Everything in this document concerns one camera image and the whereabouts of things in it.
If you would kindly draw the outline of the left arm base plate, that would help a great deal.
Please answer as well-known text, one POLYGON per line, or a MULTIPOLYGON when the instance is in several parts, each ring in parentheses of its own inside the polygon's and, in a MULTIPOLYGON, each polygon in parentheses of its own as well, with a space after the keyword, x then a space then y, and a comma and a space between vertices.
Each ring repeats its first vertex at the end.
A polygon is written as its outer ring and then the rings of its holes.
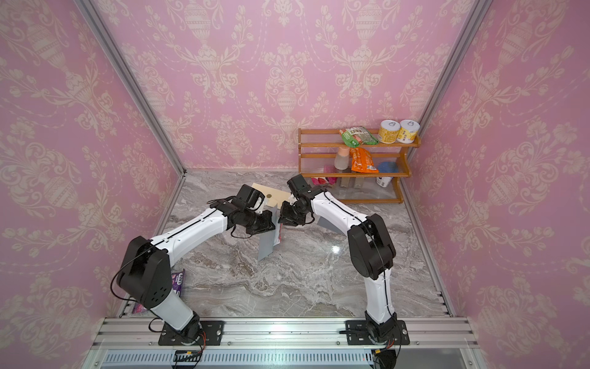
POLYGON ((205 320, 190 323, 182 331, 176 331, 165 323, 158 340, 159 346, 220 346, 224 335, 224 321, 205 320))

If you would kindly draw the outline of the red bordered pink card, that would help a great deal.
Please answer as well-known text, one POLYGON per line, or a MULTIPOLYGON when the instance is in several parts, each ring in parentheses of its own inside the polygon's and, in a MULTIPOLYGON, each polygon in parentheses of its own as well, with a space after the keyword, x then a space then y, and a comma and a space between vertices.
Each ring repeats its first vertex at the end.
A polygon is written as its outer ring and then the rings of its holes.
POLYGON ((273 247, 276 247, 281 243, 282 226, 283 225, 281 223, 277 223, 277 225, 276 225, 276 229, 274 232, 273 247))

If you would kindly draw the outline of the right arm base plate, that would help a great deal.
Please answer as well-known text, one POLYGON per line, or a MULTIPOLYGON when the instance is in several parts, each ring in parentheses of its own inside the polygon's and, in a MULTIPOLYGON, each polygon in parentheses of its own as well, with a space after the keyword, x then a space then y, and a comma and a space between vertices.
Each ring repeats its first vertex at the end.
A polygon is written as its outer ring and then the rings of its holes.
POLYGON ((345 329, 339 332, 345 335, 349 345, 410 345, 410 337, 405 321, 389 321, 375 324, 370 321, 345 321, 345 329))

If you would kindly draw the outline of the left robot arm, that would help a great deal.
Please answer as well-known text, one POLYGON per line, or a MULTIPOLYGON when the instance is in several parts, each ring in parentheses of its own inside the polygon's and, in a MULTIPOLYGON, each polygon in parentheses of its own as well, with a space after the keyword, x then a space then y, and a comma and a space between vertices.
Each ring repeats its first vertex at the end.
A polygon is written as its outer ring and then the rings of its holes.
POLYGON ((188 252, 227 230, 240 226, 251 237, 276 229, 271 211, 264 209, 264 194, 249 185, 241 186, 234 196, 207 204, 204 212, 170 232, 130 241, 113 279, 130 299, 161 318, 185 344, 195 343, 202 327, 198 313, 173 291, 172 267, 188 252))

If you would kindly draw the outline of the grey envelope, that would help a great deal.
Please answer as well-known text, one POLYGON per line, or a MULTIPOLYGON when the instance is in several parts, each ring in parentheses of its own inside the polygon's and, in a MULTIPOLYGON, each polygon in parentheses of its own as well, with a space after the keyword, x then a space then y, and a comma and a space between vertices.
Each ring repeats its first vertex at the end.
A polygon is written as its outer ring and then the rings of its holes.
POLYGON ((332 224, 331 222, 329 222, 327 219, 320 217, 320 219, 317 221, 317 225, 325 228, 329 231, 335 232, 339 235, 343 235, 344 233, 338 228, 336 227, 334 224, 332 224))

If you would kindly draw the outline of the cream yellow envelope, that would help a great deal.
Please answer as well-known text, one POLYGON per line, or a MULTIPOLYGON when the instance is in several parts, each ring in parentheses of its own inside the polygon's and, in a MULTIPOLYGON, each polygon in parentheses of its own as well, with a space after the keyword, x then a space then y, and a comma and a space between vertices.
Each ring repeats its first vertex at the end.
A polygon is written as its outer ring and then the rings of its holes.
POLYGON ((264 195, 264 205, 269 208, 281 208, 283 202, 290 201, 291 198, 290 192, 281 191, 262 184, 253 183, 252 188, 255 188, 264 195))

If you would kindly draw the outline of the teal green envelope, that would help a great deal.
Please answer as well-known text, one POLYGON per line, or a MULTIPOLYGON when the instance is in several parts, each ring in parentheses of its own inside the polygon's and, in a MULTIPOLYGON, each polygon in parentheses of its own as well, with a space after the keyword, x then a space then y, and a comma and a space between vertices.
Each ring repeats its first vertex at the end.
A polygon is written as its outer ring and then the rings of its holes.
MULTIPOLYGON (((273 212, 273 222, 275 226, 279 223, 280 217, 280 209, 279 208, 272 208, 270 209, 273 212)), ((258 261, 263 260, 267 256, 269 256, 273 252, 273 241, 274 241, 274 231, 266 232, 260 235, 259 240, 259 249, 258 249, 258 261)))

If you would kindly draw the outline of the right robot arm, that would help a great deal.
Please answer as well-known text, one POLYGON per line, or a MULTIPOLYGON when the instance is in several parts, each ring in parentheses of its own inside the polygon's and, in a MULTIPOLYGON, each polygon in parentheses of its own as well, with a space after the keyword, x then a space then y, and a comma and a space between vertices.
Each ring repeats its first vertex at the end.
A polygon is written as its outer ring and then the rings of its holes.
POLYGON ((369 336, 378 344, 392 341, 394 332, 400 328, 390 283, 396 249, 383 218, 353 210, 328 190, 308 184, 302 175, 294 176, 287 185, 294 200, 281 205, 279 223, 303 226, 311 215, 347 236, 353 267, 364 278, 369 336))

